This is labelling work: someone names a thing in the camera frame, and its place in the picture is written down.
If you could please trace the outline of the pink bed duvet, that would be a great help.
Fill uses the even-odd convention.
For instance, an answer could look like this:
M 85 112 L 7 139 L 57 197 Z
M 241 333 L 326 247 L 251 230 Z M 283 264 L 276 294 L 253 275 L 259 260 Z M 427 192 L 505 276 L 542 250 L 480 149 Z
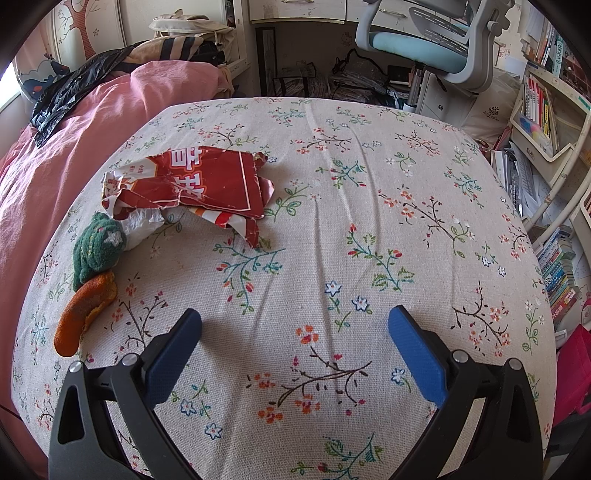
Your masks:
M 27 127 L 1 160 L 1 427 L 37 478 L 41 451 L 11 400 L 18 320 L 42 252 L 74 199 L 109 156 L 161 110 L 231 96 L 226 69 L 151 61 L 94 88 L 51 138 L 36 147 Z

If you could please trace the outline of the white wardrobe tree decal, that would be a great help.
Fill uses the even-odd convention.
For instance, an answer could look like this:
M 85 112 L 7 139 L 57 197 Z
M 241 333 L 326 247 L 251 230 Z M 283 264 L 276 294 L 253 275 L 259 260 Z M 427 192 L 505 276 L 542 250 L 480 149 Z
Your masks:
M 177 10 L 226 22 L 222 1 L 62 1 L 50 16 L 57 59 L 73 69 L 97 53 L 150 39 L 152 20 Z

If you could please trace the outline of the white crumpled wrapper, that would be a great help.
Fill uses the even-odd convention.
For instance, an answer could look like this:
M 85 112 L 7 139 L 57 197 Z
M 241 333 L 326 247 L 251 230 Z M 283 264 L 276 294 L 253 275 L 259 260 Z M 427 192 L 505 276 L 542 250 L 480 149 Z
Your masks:
M 120 223 L 126 236 L 124 250 L 129 251 L 158 230 L 164 224 L 164 218 L 157 208 L 136 209 Z

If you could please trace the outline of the white canvas bag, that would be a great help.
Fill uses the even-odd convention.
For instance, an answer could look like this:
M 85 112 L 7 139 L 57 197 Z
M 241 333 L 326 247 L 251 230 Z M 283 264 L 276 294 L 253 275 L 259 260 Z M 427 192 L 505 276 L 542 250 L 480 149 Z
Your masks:
M 197 34 L 205 39 L 212 37 L 217 43 L 235 40 L 235 28 L 205 15 L 187 15 L 182 9 L 154 17 L 149 29 L 160 36 Z

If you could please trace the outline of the black shiny jacket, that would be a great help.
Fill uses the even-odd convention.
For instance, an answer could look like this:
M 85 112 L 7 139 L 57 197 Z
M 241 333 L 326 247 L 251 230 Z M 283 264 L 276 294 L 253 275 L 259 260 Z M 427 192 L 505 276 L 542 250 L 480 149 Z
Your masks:
M 134 46 L 96 54 L 81 67 L 53 82 L 34 105 L 30 124 L 37 131 L 35 145 L 41 148 L 59 123 L 122 62 Z

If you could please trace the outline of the white desk with drawers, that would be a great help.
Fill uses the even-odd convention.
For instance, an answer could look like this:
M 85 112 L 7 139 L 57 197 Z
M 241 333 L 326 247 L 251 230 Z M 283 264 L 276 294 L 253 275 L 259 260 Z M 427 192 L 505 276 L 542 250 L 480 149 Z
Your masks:
M 383 1 L 373 25 L 406 34 L 419 35 L 409 10 L 409 1 Z M 273 21 L 319 21 L 344 24 L 358 23 L 367 4 L 363 1 L 315 0 L 280 1 L 249 0 L 252 23 Z

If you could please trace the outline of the pink shopping bag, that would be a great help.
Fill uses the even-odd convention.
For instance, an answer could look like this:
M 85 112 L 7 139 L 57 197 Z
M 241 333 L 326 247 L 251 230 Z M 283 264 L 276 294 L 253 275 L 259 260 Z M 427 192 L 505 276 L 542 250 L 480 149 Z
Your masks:
M 573 412 L 590 410 L 590 338 L 590 332 L 578 325 L 559 351 L 554 426 Z

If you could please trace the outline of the white book shelf rack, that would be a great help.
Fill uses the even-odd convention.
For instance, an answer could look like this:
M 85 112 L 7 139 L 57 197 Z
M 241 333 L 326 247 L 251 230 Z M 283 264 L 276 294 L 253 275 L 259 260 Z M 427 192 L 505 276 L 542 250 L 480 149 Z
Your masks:
M 552 224 L 575 217 L 590 191 L 590 74 L 565 37 L 528 3 L 499 45 L 497 65 L 508 72 L 515 64 L 521 80 L 511 140 L 549 187 L 523 218 L 539 247 L 553 227 L 541 220 L 556 198 L 566 193 L 568 203 Z

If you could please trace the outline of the striped folded cloth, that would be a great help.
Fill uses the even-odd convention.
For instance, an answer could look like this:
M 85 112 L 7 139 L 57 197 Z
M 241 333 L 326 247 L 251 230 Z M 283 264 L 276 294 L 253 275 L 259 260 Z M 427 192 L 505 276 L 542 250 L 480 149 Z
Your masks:
M 157 37 L 136 44 L 122 61 L 123 64 L 142 65 L 150 61 L 183 60 L 224 64 L 225 54 L 211 40 L 198 35 Z

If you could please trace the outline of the floral white table cloth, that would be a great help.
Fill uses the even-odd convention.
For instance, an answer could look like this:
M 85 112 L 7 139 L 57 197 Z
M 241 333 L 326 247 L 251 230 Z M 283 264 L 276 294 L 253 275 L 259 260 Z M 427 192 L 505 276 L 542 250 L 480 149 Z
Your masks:
M 16 330 L 11 400 L 47 449 L 68 360 L 53 347 L 76 240 L 102 177 L 191 146 L 267 156 L 259 244 L 184 209 L 123 254 L 114 302 L 83 337 L 117 363 L 187 308 L 204 321 L 162 424 L 208 479 L 385 479 L 435 415 L 389 335 L 405 306 L 451 349 L 520 359 L 548 439 L 550 307 L 521 215 L 477 144 L 438 120 L 329 100 L 243 99 L 165 109 L 81 189 L 44 248 Z

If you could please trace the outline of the red snack wrapper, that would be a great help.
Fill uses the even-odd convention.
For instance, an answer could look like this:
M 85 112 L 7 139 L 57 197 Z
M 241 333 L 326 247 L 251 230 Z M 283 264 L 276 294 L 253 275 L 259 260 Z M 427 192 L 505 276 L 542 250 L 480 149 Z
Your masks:
M 214 146 L 185 147 L 146 156 L 107 171 L 101 205 L 124 220 L 138 209 L 188 208 L 222 228 L 235 230 L 250 247 L 259 244 L 259 226 L 274 186 L 259 175 L 262 152 Z

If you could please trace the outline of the grey blue desk chair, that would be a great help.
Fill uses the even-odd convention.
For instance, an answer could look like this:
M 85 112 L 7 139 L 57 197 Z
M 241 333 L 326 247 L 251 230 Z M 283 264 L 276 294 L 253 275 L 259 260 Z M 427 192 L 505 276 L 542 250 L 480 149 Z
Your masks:
M 367 1 L 356 26 L 356 46 L 414 62 L 410 93 L 403 109 L 415 112 L 427 70 L 443 81 L 473 94 L 486 91 L 493 81 L 494 41 L 510 27 L 513 1 L 419 1 L 409 9 L 419 37 L 372 29 L 381 7 Z

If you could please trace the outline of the orange peel piece near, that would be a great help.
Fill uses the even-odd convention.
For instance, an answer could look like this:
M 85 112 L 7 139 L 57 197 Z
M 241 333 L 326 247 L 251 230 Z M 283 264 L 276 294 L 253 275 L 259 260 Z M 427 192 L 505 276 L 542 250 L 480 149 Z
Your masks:
M 53 339 L 56 353 L 61 357 L 72 357 L 79 348 L 81 336 L 116 296 L 117 285 L 112 270 L 84 283 L 60 316 Z

